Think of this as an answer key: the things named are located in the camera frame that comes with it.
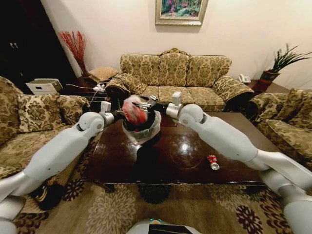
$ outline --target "potted plant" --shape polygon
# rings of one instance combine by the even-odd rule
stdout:
[[[86,38],[83,33],[77,31],[76,34],[74,32],[59,32],[58,33],[63,42],[66,43],[69,50],[73,53],[75,60],[77,61],[81,75],[84,78],[89,77],[89,73],[87,72],[86,66],[84,64],[84,50],[86,48]]]
[[[289,48],[289,45],[286,44],[286,51],[282,53],[282,49],[279,49],[274,58],[273,68],[263,71],[260,79],[254,85],[253,90],[256,94],[263,93],[267,90],[267,88],[272,84],[273,80],[275,80],[278,75],[280,75],[279,71],[292,64],[294,62],[298,62],[300,60],[309,59],[310,57],[305,57],[306,55],[311,54],[312,52],[308,52],[305,54],[298,54],[293,50],[297,48],[297,46],[293,48]]]

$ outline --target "patterned rug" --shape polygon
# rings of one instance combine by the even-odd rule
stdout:
[[[147,218],[194,227],[202,234],[291,234],[279,197],[261,186],[115,185],[115,192],[80,180],[96,141],[87,147],[61,203],[21,213],[20,234],[125,234]]]

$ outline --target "framed painting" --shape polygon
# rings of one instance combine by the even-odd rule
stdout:
[[[208,0],[156,0],[156,25],[201,26]]]

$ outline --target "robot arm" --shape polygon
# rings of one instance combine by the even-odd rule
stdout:
[[[0,229],[16,233],[11,220],[24,206],[20,197],[38,188],[46,179],[63,171],[104,127],[123,118],[120,112],[110,113],[111,104],[102,102],[101,112],[87,112],[73,127],[65,129],[39,149],[27,167],[0,180]]]
[[[312,172],[282,153],[257,149],[245,134],[233,126],[209,116],[198,105],[182,107],[180,99],[181,92],[175,92],[172,103],[161,105],[155,97],[150,97],[141,108],[161,111],[175,122],[193,129],[223,156],[259,170],[263,182],[284,198],[282,208],[294,233],[310,234],[312,197],[306,195],[305,190],[312,187]]]

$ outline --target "white wall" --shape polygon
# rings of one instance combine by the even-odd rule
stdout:
[[[311,0],[209,0],[202,27],[155,26],[156,0],[41,0],[58,32],[87,37],[89,70],[119,69],[124,53],[159,54],[177,47],[192,55],[227,55],[230,75],[258,79],[286,42],[312,51]],[[79,68],[67,50],[70,62]],[[276,83],[312,89],[312,59],[281,70]]]

